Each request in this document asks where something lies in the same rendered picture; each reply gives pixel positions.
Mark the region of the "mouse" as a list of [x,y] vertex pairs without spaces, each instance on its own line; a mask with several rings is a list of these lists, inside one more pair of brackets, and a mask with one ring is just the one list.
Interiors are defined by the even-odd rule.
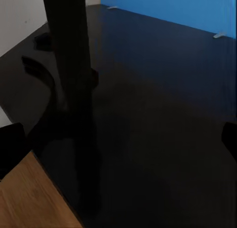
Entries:
[[38,45],[50,45],[50,44],[52,44],[52,39],[51,39],[50,33],[46,33],[45,35],[37,36],[33,40]]

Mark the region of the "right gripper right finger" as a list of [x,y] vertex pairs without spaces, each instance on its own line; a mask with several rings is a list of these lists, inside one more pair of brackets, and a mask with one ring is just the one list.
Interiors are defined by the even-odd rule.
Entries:
[[226,122],[221,139],[233,158],[237,161],[237,124]]

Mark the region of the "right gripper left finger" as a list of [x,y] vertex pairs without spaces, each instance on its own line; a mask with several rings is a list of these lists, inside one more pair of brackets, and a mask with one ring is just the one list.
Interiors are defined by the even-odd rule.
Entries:
[[24,127],[20,122],[0,128],[0,180],[3,179],[23,147],[26,137]]

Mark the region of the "monitor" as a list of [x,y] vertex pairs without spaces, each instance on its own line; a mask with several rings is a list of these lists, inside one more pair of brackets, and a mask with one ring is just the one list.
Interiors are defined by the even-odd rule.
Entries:
[[25,158],[46,129],[62,126],[84,133],[94,126],[91,91],[97,87],[99,77],[90,62],[85,6],[85,0],[0,0],[0,57],[48,23],[68,107],[68,112],[55,111],[57,91],[51,73],[38,62],[21,57],[23,65],[48,79],[51,97],[5,175]]

